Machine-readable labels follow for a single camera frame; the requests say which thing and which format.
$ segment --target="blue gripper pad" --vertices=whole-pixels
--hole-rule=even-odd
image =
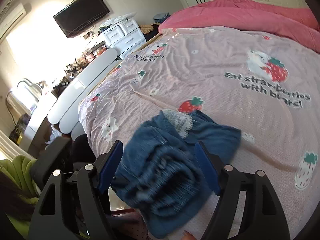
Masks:
[[[198,142],[195,144],[195,156],[209,188],[216,195],[220,196],[221,187],[219,185],[218,173],[213,167],[207,153]]]
[[[123,144],[118,142],[114,150],[111,152],[106,164],[103,166],[102,171],[99,175],[98,190],[103,194],[109,189],[114,174],[118,168],[123,154]]]

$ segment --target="bed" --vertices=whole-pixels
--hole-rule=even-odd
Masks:
[[[215,0],[173,14],[159,29],[161,36],[115,67],[79,105],[93,152],[107,152],[117,139],[125,146],[162,109],[201,110],[242,131],[231,164],[266,172],[290,237],[299,239],[319,217],[317,20],[309,9]],[[168,239],[180,239],[184,229],[200,239],[217,200],[212,195]],[[244,200],[245,194],[230,236],[239,229]]]

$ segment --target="white wall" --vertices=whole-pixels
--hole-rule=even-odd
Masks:
[[[51,82],[63,76],[63,67],[84,50],[88,42],[80,36],[67,39],[53,19],[71,1],[17,0],[13,3],[12,7],[22,2],[28,14],[0,45],[0,76],[8,87],[15,86],[23,77],[32,82]],[[138,24],[151,24],[155,14],[183,8],[180,0],[104,1],[111,13],[103,20],[136,11]],[[101,22],[94,28],[96,33]]]

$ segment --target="curtain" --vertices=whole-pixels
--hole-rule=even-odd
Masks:
[[[34,159],[34,157],[26,153],[24,150],[19,148],[18,145],[12,142],[1,130],[0,130],[0,151],[10,161],[12,161],[14,157],[18,155],[24,155],[28,157],[30,160]]]

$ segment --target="person's hand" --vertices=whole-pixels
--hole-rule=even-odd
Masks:
[[[181,240],[197,240],[192,234],[190,234],[188,231],[183,232],[184,237],[181,238]]]

